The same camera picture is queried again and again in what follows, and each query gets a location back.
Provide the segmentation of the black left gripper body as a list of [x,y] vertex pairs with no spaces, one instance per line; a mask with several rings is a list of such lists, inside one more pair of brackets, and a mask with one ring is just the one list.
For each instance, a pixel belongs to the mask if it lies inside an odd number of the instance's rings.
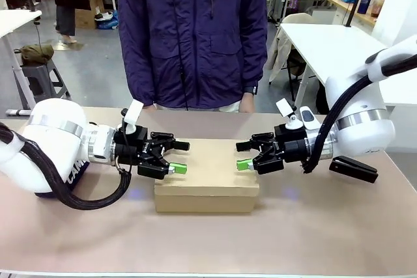
[[120,124],[113,136],[114,164],[116,166],[150,165],[151,157],[147,153],[148,128],[136,126],[134,132],[128,134],[127,126],[127,124]]

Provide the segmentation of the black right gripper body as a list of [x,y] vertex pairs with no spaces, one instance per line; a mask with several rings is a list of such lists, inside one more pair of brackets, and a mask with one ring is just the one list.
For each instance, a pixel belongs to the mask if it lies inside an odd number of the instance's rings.
[[274,132],[286,163],[307,160],[307,133],[303,126],[295,130],[289,130],[285,124],[280,124],[274,127]]

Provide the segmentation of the person's left hand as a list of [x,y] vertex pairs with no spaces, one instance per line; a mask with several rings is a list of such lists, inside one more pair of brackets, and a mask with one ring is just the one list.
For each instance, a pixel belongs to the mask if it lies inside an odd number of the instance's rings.
[[254,113],[255,112],[255,102],[254,95],[252,93],[244,93],[243,97],[239,104],[238,111],[240,113]]

